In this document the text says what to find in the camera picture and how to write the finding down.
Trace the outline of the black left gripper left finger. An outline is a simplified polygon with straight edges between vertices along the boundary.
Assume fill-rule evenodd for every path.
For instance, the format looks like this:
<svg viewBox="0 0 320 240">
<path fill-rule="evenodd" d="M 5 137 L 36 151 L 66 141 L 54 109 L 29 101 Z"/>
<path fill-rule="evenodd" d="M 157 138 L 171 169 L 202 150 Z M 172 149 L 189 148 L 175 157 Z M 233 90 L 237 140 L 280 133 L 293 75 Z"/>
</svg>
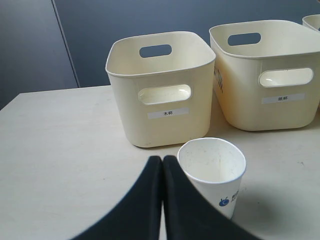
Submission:
<svg viewBox="0 0 320 240">
<path fill-rule="evenodd" d="M 74 240 L 158 240 L 163 200 L 163 163 L 150 156 L 136 182 L 114 208 Z"/>
</svg>

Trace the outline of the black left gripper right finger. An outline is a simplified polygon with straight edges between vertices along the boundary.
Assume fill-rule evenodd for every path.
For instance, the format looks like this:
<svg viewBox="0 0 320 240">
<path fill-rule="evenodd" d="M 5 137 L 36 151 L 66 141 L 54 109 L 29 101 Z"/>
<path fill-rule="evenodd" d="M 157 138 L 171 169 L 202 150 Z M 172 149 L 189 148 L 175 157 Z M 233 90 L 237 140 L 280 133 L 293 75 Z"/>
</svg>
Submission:
<svg viewBox="0 0 320 240">
<path fill-rule="evenodd" d="M 257 240 L 227 219 L 192 185 L 174 155 L 163 158 L 163 199 L 168 240 Z"/>
</svg>

